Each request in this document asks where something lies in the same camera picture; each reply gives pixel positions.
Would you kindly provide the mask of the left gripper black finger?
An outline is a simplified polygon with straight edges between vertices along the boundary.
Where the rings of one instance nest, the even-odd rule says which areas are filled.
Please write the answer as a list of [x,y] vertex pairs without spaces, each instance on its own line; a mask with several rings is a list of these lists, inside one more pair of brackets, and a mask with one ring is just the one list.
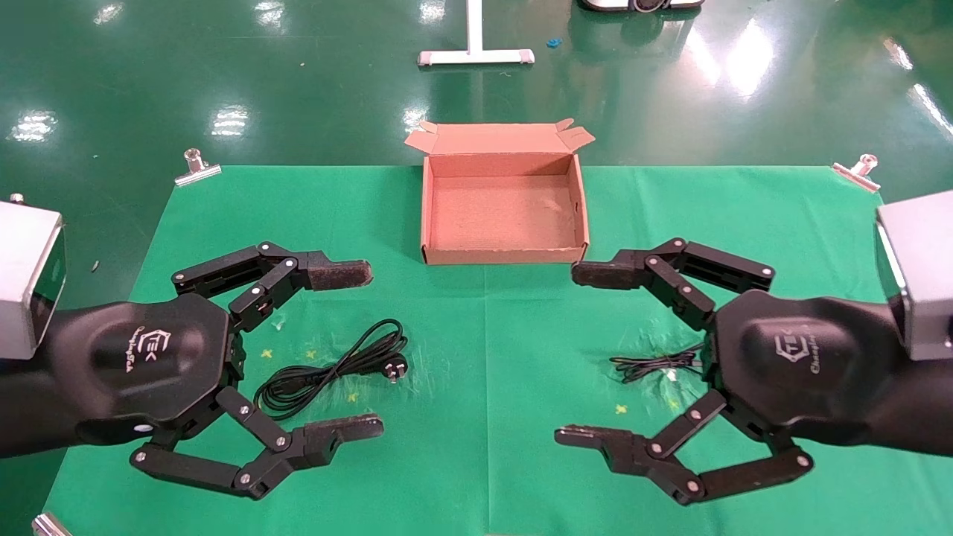
[[371,284],[372,266],[365,259],[331,261],[323,251],[292,252],[262,242],[173,274],[177,295],[210,299],[237,288],[229,303],[235,331],[251,332],[299,290],[322,292]]

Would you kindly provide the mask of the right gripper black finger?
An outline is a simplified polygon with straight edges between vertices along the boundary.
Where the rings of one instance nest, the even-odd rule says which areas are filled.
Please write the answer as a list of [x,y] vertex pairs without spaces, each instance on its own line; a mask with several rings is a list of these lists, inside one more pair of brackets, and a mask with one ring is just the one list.
[[694,473],[681,464],[678,451],[728,408],[722,393],[711,390],[674,418],[654,437],[628,430],[565,425],[554,433],[566,447],[595,449],[610,472],[650,479],[680,505],[715,501],[789,484],[811,471],[813,458],[786,435],[766,434],[769,457]]
[[576,262],[571,276],[583,287],[647,289],[692,330],[706,331],[715,315],[715,302],[692,284],[693,279],[736,294],[767,292],[775,271],[751,259],[674,238],[653,249],[620,249],[606,262]]

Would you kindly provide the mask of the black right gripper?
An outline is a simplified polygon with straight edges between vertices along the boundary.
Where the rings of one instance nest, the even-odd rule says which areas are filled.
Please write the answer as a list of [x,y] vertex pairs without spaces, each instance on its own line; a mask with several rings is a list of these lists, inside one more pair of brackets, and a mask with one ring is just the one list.
[[715,312],[706,342],[706,377],[753,440],[951,455],[951,362],[910,359],[885,303],[752,290]]

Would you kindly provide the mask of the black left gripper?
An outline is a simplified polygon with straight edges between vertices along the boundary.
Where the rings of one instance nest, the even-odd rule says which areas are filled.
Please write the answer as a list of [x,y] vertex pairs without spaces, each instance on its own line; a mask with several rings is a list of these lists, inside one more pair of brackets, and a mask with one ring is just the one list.
[[[130,464],[164,482],[259,501],[293,472],[329,465],[344,442],[383,434],[375,413],[283,430],[234,388],[244,360],[231,316],[203,296],[55,313],[33,359],[2,362],[1,454],[171,434],[143,444]],[[222,409],[263,445],[255,460],[238,466],[174,451]]]

